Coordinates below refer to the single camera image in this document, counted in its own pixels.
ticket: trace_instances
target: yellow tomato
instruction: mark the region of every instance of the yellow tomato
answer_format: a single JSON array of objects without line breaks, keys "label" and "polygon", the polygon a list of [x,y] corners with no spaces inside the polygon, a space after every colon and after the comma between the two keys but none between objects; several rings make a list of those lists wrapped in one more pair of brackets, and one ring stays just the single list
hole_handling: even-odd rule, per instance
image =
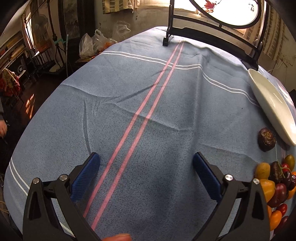
[{"label": "yellow tomato", "polygon": [[296,187],[294,187],[294,189],[292,189],[291,191],[289,191],[289,195],[288,195],[287,200],[291,199],[294,196],[295,191],[296,191]]},{"label": "yellow tomato", "polygon": [[272,212],[269,219],[270,231],[274,230],[279,225],[280,222],[281,222],[281,212],[279,210]]},{"label": "yellow tomato", "polygon": [[268,179],[270,175],[270,164],[266,162],[262,162],[258,164],[255,170],[254,177],[257,179]]},{"label": "yellow tomato", "polygon": [[265,200],[266,202],[269,202],[269,200],[273,197],[276,191],[276,185],[273,181],[267,179],[261,179],[260,184],[263,189]]},{"label": "yellow tomato", "polygon": [[290,170],[293,171],[295,166],[295,159],[292,155],[287,155],[283,161],[283,163],[287,163],[290,167]]}]

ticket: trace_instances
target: white stripe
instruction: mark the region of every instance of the white stripe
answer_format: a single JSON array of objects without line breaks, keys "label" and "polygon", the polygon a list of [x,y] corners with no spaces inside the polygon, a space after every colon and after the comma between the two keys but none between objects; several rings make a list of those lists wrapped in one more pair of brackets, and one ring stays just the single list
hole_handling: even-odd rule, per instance
[{"label": "white stripe", "polygon": [[[13,176],[13,178],[14,178],[14,180],[16,181],[16,183],[19,185],[19,187],[23,190],[23,192],[26,194],[26,196],[28,196],[28,193],[23,189],[23,187],[19,184],[19,182],[17,181],[17,179],[15,178],[15,176],[14,176],[14,174],[13,174],[13,172],[12,172],[12,169],[11,169],[11,165],[10,165],[10,163],[9,163],[9,168],[10,168],[10,171],[11,171],[11,174],[12,174],[12,176]],[[29,189],[29,186],[24,182],[24,180],[20,177],[20,175],[18,174],[18,172],[16,171],[16,169],[15,169],[15,172],[17,173],[17,175],[19,176],[19,178],[23,181],[23,183],[26,185],[26,187],[28,187],[28,189]],[[71,234],[73,237],[75,237],[74,236],[74,234],[72,233],[72,231],[70,230],[70,229],[68,229],[64,224],[62,224],[61,222],[59,222],[60,224],[61,224],[61,226],[63,227],[63,229],[65,229],[69,234]]]},{"label": "white stripe", "polygon": [[229,86],[227,86],[227,85],[225,85],[225,84],[222,84],[222,83],[220,83],[220,82],[218,82],[218,81],[216,81],[216,80],[211,79],[211,78],[210,78],[209,76],[207,76],[207,75],[205,74],[205,72],[203,71],[203,69],[202,69],[202,65],[201,65],[201,64],[197,64],[197,65],[199,65],[199,66],[198,66],[198,67],[189,68],[189,69],[197,69],[197,68],[200,68],[200,69],[202,70],[202,73],[203,73],[208,79],[210,79],[211,81],[214,81],[214,82],[216,82],[216,83],[218,83],[218,84],[220,84],[220,85],[222,85],[222,86],[225,86],[226,88],[229,88],[229,89],[231,89],[231,90],[242,91],[242,92],[246,93],[246,95],[248,96],[248,98],[250,98],[252,101],[257,102],[256,100],[252,99],[246,91],[241,90],[241,89],[231,88],[231,87],[229,87]]},{"label": "white stripe", "polygon": [[25,185],[28,189],[30,189],[29,186],[27,185],[27,183],[25,183],[25,181],[21,178],[21,176],[19,175],[19,173],[18,173],[17,170],[15,169],[15,165],[13,164],[12,158],[11,158],[10,160],[11,160],[11,163],[12,163],[13,169],[15,170],[15,173],[18,175],[18,177],[21,179],[21,181],[24,183],[24,185]]},{"label": "white stripe", "polygon": [[143,55],[138,55],[138,54],[127,53],[127,52],[111,51],[111,50],[108,50],[108,51],[104,51],[103,53],[106,53],[106,52],[112,52],[112,53],[125,53],[125,54],[129,54],[129,55],[133,55],[133,56],[138,56],[138,57],[143,57],[143,58],[149,58],[149,59],[160,60],[160,61],[163,61],[163,62],[167,63],[167,61],[165,61],[165,60],[163,60],[163,59],[159,59],[159,58],[151,58],[151,57],[147,57],[147,56],[143,56]]},{"label": "white stripe", "polygon": [[[138,56],[138,57],[142,57],[142,58],[149,58],[149,59],[155,59],[155,60],[159,60],[159,61],[162,61],[162,62],[165,62],[167,63],[166,60],[164,59],[159,59],[159,58],[152,58],[152,57],[147,57],[147,56],[143,56],[143,55],[138,55],[138,54],[132,54],[132,53],[127,53],[127,52],[122,52],[122,51],[111,51],[111,50],[108,50],[108,51],[104,51],[103,53],[125,53],[125,54],[129,54],[129,55],[133,55],[133,56]],[[190,66],[196,66],[198,64],[191,64],[191,65],[176,65],[176,66],[179,66],[179,67],[190,67]]]},{"label": "white stripe", "polygon": [[159,61],[153,61],[153,60],[148,60],[148,59],[143,59],[143,58],[137,58],[137,57],[127,56],[127,55],[119,54],[119,53],[105,53],[105,52],[103,52],[100,55],[102,55],[102,54],[121,55],[121,56],[128,57],[128,58],[136,58],[136,59],[140,59],[140,60],[144,60],[144,61],[148,61],[148,62],[154,62],[154,63],[159,63],[159,64],[166,65],[166,64],[164,64],[162,62],[159,62]]},{"label": "white stripe", "polygon": [[[128,57],[128,58],[135,58],[135,59],[140,59],[140,60],[144,60],[144,61],[148,61],[148,62],[154,62],[154,63],[159,63],[159,64],[162,64],[162,65],[165,65],[164,63],[161,63],[161,62],[158,62],[158,61],[152,61],[152,60],[147,60],[147,59],[143,59],[143,58],[137,58],[137,57],[127,56],[127,55],[124,55],[124,54],[106,53],[106,52],[103,52],[103,53],[101,53],[101,54],[120,55],[120,56],[125,56],[125,57]],[[193,64],[193,65],[190,65],[190,66],[196,66],[196,65],[199,65],[199,66],[197,66],[197,67],[192,67],[192,68],[176,68],[176,69],[189,70],[189,69],[198,69],[198,68],[200,68],[201,71],[202,71],[202,74],[203,74],[204,78],[205,78],[209,83],[211,83],[212,85],[215,85],[215,86],[217,86],[217,87],[219,87],[219,88],[221,88],[221,89],[224,89],[224,90],[226,90],[226,91],[228,91],[228,92],[230,92],[230,93],[243,94],[244,96],[247,97],[247,99],[248,99],[253,105],[256,105],[256,106],[260,107],[259,105],[256,104],[257,101],[255,101],[254,99],[252,99],[246,91],[244,91],[244,90],[242,90],[242,89],[231,88],[231,87],[229,87],[229,86],[227,86],[227,85],[225,85],[225,84],[222,84],[222,83],[220,83],[220,82],[218,82],[218,81],[216,81],[216,80],[213,80],[213,79],[211,79],[210,77],[208,77],[208,76],[204,73],[201,64]],[[228,89],[230,89],[230,90],[227,90],[227,89],[225,89],[225,88],[223,88],[223,87],[221,87],[221,86],[218,86],[218,85],[216,85],[216,84],[210,82],[209,80],[214,81],[214,82],[216,82],[216,83],[218,83],[218,84],[220,84],[220,85],[222,85],[222,86],[225,86],[226,88],[228,88]]]},{"label": "white stripe", "polygon": [[22,189],[23,190],[23,192],[26,194],[26,196],[28,196],[28,194],[27,194],[27,192],[23,189],[23,187],[19,184],[19,182],[17,181],[17,179],[15,178],[15,176],[14,176],[14,174],[13,174],[13,172],[12,172],[12,170],[11,170],[11,165],[10,165],[10,163],[9,163],[9,168],[10,168],[10,171],[11,171],[11,174],[12,174],[12,176],[13,176],[13,178],[14,178],[14,180],[16,181],[16,183],[19,185],[19,187],[20,187],[20,189]]}]

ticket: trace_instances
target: orange tomato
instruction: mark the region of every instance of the orange tomato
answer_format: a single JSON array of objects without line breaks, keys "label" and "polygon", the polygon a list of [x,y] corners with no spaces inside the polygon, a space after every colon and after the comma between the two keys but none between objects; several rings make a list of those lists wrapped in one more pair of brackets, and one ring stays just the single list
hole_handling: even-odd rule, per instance
[{"label": "orange tomato", "polygon": [[272,212],[269,219],[270,231],[274,230],[279,225],[280,222],[281,222],[281,212],[279,210]]},{"label": "orange tomato", "polygon": [[269,202],[276,191],[276,185],[273,181],[267,179],[260,179],[260,184],[263,189],[265,200],[266,202]]},{"label": "orange tomato", "polygon": [[296,191],[296,187],[294,187],[294,189],[292,189],[291,191],[289,191],[289,195],[288,195],[287,200],[291,199],[294,196],[295,191]]},{"label": "orange tomato", "polygon": [[270,215],[272,213],[272,209],[270,206],[267,205],[267,212],[268,212],[268,217],[270,218]]}]

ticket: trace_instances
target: sunlight on floor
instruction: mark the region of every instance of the sunlight on floor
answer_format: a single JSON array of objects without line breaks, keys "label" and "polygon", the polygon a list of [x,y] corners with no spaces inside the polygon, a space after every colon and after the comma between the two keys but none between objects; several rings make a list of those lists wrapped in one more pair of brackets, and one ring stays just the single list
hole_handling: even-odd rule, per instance
[{"label": "sunlight on floor", "polygon": [[32,114],[33,114],[33,108],[34,108],[34,103],[35,103],[35,98],[34,98],[34,94],[27,100],[26,103],[26,114],[29,115],[29,118],[32,118]]}]

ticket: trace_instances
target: person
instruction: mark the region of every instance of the person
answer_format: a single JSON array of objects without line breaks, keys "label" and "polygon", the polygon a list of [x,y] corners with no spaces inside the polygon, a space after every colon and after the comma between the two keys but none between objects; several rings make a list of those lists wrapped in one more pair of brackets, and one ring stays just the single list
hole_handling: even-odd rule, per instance
[{"label": "person", "polygon": [[5,123],[5,120],[3,119],[3,107],[0,100],[0,137],[4,138],[7,132],[7,125]]},{"label": "person", "polygon": [[113,237],[104,238],[103,241],[132,241],[129,234],[117,234]]}]

